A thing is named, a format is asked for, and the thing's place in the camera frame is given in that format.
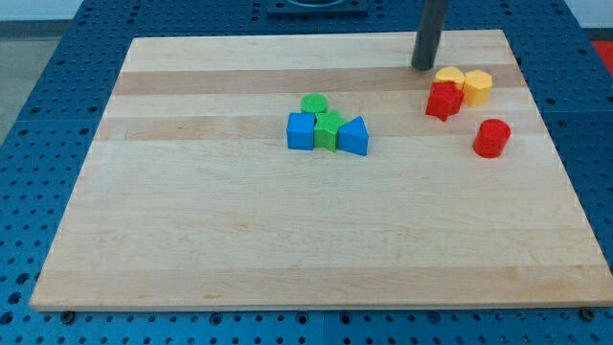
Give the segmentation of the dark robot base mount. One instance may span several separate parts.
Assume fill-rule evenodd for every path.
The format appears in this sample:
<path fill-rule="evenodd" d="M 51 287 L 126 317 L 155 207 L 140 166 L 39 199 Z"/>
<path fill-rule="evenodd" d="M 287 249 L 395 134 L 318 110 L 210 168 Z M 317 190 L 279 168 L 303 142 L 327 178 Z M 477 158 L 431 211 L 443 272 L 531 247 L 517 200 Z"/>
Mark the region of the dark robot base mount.
<path fill-rule="evenodd" d="M 268 17 L 290 15 L 367 14 L 370 0 L 268 0 Z"/>

